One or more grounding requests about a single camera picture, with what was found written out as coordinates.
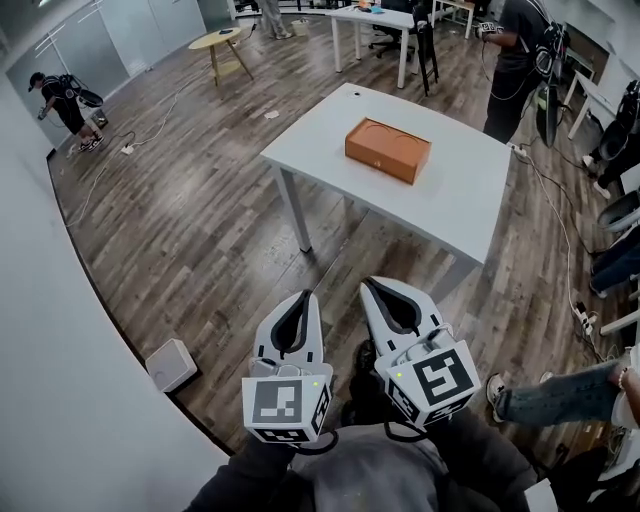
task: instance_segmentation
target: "door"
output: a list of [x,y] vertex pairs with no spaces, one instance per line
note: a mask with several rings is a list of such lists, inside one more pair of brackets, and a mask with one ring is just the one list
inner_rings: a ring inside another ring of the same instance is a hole
[[227,0],[198,0],[207,32],[232,26]]
[[149,5],[169,52],[206,32],[196,0],[149,0]]

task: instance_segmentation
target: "human arm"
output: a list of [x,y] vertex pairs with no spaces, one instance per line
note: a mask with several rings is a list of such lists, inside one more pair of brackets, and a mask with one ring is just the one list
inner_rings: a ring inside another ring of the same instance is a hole
[[220,466],[185,512],[260,510],[287,473],[295,450],[250,436],[244,449]]
[[469,409],[449,422],[427,427],[451,476],[460,484],[491,499],[501,510],[528,511],[524,491],[537,475],[518,449],[497,429]]
[[513,32],[502,32],[501,34],[484,34],[482,40],[486,43],[497,44],[503,48],[513,48],[518,43],[518,35]]
[[640,376],[633,368],[628,367],[626,371],[625,368],[622,364],[616,365],[609,375],[609,382],[616,386],[621,385],[627,395],[633,419],[640,426]]
[[43,113],[46,115],[53,108],[54,103],[56,102],[55,97],[49,98],[47,101],[47,105],[44,107]]

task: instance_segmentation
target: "wooden floor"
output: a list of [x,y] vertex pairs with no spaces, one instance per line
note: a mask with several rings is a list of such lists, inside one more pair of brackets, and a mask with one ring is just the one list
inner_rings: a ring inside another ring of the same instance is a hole
[[[255,80],[240,70],[223,78],[221,89],[213,85],[208,52],[178,51],[106,104],[105,140],[134,130],[142,141],[157,132],[174,91],[187,84],[154,141],[128,157],[118,153],[123,139],[69,159],[65,149],[52,165],[64,214],[72,222],[108,161],[72,235],[115,318],[144,357],[171,337],[184,340],[203,375],[179,399],[233,449],[247,435],[240,382],[255,329],[280,301],[304,288],[313,289],[320,301],[326,360],[337,376],[331,425],[348,399],[354,348],[366,336],[360,280],[394,277],[429,292],[452,262],[437,245],[305,181],[298,186],[315,249],[301,253],[259,152],[345,82],[394,94],[478,129],[485,120],[490,84],[481,44],[465,41],[459,27],[437,25],[441,81],[428,98],[418,76],[408,76],[404,90],[396,88],[398,53],[379,60],[364,48],[356,62],[347,25],[344,70],[335,73],[329,20],[312,17],[309,30],[309,38],[274,41],[258,29],[238,45]],[[487,69],[493,69],[495,57],[495,49],[487,47]],[[265,119],[271,110],[280,116]],[[532,112],[516,141],[534,137]],[[595,134],[581,129],[583,139],[571,143],[566,134],[572,118],[567,115],[561,125],[556,146],[577,159]],[[594,226],[604,202],[579,170],[539,141],[533,157],[564,184],[576,207],[572,212],[546,184],[571,240],[573,298],[582,297],[610,321],[627,306],[621,298],[602,301],[589,293],[590,259],[569,222],[574,215],[587,244],[604,247],[608,238]],[[483,171],[479,161],[477,172]],[[482,378],[507,372],[517,385],[537,381],[545,370],[571,372],[595,362],[574,335],[566,252],[562,229],[534,173],[513,158],[488,262],[441,304],[457,337],[470,343]],[[614,341],[596,344],[607,354]],[[473,407],[489,420],[483,393]],[[559,442],[573,443],[578,429],[501,426],[544,460]]]

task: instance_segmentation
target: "gray sleeve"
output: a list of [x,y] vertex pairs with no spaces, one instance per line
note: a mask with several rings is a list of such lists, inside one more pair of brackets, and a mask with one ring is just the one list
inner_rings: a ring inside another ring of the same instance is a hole
[[538,477],[531,464],[497,429],[464,409],[449,422],[430,425],[428,433],[460,485],[483,494],[501,510],[528,512],[524,491]]
[[221,466],[185,512],[260,510],[267,505],[295,455],[288,446],[250,436],[245,448]]

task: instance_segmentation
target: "white desk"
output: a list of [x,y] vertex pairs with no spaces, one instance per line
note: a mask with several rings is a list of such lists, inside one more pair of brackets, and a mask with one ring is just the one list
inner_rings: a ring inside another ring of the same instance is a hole
[[[371,12],[362,12],[355,6],[342,7],[327,14],[331,17],[331,31],[333,32],[333,55],[336,61],[336,73],[342,72],[342,62],[340,57],[340,32],[338,30],[338,21],[350,21],[353,23],[356,45],[356,59],[360,60],[360,50],[362,43],[360,41],[360,23],[368,25],[380,25],[383,27],[397,28],[402,30],[402,39],[400,40],[400,67],[398,69],[398,89],[404,87],[404,75],[407,69],[407,48],[409,47],[409,30],[413,28],[413,16],[407,12],[390,11],[384,9],[381,14]],[[418,74],[417,53],[413,57],[413,66],[411,72]]]
[[[464,34],[465,39],[469,39],[469,34],[471,33],[471,25],[473,24],[473,11],[475,10],[475,4],[471,2],[456,2],[455,0],[433,0],[433,7],[431,8],[431,19],[433,20],[433,25],[436,23],[436,4],[440,2],[441,4],[451,5],[456,8],[464,9],[467,11],[467,31]],[[457,23],[455,19],[456,10],[453,11],[453,21]]]
[[[429,161],[414,185],[345,156],[345,137],[364,117],[433,142]],[[438,112],[344,84],[289,127],[261,156],[272,166],[301,250],[311,249],[311,241],[294,173],[364,204],[454,254],[454,264],[431,293],[437,303],[487,259],[510,151]]]
[[598,86],[578,71],[576,71],[576,76],[573,77],[573,82],[571,82],[571,87],[569,87],[567,97],[564,99],[565,105],[568,105],[571,101],[571,97],[573,96],[573,92],[575,91],[578,82],[580,82],[580,85],[584,89],[584,92],[587,95],[587,99],[585,100],[584,105],[582,106],[582,110],[578,114],[578,117],[573,123],[571,130],[569,130],[569,139],[573,139],[573,137],[575,137],[578,128],[582,124],[582,121],[584,121],[584,117],[587,115],[587,111],[591,108],[591,104],[594,101],[602,106],[608,113],[610,113],[613,118],[616,117],[617,111],[617,108],[609,103],[609,100],[607,100],[607,98],[605,98],[598,92]]

